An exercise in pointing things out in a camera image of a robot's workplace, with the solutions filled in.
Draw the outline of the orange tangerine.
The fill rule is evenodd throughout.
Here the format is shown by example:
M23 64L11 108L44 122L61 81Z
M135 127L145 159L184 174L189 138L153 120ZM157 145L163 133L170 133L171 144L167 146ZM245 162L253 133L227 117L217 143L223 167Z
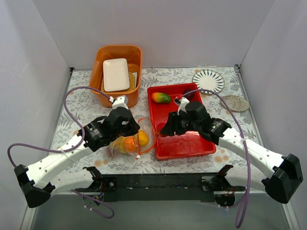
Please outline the orange tangerine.
M134 153L137 149L134 137L125 137L122 142L122 147L125 152Z

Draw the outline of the yellow lemon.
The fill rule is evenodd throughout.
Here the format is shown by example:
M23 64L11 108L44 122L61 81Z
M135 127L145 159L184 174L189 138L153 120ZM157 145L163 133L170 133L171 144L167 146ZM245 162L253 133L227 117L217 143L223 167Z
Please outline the yellow lemon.
M139 130L138 133L135 135L136 144L141 147L146 147L149 143L149 138L147 134L143 130Z

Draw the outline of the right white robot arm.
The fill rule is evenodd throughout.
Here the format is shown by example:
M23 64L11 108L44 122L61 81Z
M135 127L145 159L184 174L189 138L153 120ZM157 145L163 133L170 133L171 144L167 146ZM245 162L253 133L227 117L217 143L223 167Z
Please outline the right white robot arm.
M234 186L250 186L265 191L275 201L287 204L303 181L299 158L293 154L284 156L272 152L254 141L241 137L226 121L210 117L200 102L178 101L178 111L170 112L161 128L163 136L183 135L195 131L204 139L232 151L259 169L259 173L231 171L232 165L224 166L206 187L228 190Z

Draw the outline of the yellow mango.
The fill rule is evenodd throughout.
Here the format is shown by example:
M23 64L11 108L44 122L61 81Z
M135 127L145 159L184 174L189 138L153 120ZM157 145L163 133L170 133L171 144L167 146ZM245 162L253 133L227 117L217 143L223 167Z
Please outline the yellow mango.
M111 153L125 153L123 148L123 140L117 139L110 144Z

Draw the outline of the red apple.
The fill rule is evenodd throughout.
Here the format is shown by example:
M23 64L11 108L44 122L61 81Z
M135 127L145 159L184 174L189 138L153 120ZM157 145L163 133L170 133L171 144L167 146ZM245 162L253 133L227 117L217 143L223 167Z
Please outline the red apple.
M164 128L165 123L159 123L156 127L156 132L159 137L165 137L164 134L161 133L161 130Z

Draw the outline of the red green mango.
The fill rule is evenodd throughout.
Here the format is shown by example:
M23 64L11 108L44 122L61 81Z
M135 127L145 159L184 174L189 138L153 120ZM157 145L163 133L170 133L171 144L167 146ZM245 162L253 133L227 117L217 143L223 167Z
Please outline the red green mango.
M166 104L171 102L171 97L162 92L154 92L151 94L151 100L158 104Z

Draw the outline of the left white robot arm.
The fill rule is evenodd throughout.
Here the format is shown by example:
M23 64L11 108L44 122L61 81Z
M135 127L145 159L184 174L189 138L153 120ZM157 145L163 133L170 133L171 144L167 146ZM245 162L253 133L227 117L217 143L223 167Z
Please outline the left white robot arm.
M139 129L131 111L118 107L109 115L98 117L82 127L58 153L29 166L18 165L14 172L28 206L38 207L51 196L73 189L84 189L86 192L100 190L106 181L94 166L63 176L60 173L119 137L134 136Z

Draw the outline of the dark purple passion fruit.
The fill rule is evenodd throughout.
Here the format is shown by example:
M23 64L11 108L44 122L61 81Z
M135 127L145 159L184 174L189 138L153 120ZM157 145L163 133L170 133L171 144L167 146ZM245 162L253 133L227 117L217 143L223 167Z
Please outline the dark purple passion fruit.
M194 93L191 92L191 91L193 91L193 89L185 89L184 90L184 95L183 96L185 98L187 98L189 101L193 100L193 98L194 98Z

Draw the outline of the clear zip top bag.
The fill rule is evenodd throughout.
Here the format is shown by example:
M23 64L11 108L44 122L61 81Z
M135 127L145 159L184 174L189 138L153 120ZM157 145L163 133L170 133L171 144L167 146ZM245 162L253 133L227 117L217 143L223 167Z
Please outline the clear zip top bag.
M157 132L151 118L141 118L138 120L140 129L137 134L129 137L119 137L111 142L106 151L108 156L115 157L126 154L139 159L142 154L148 153L156 144Z

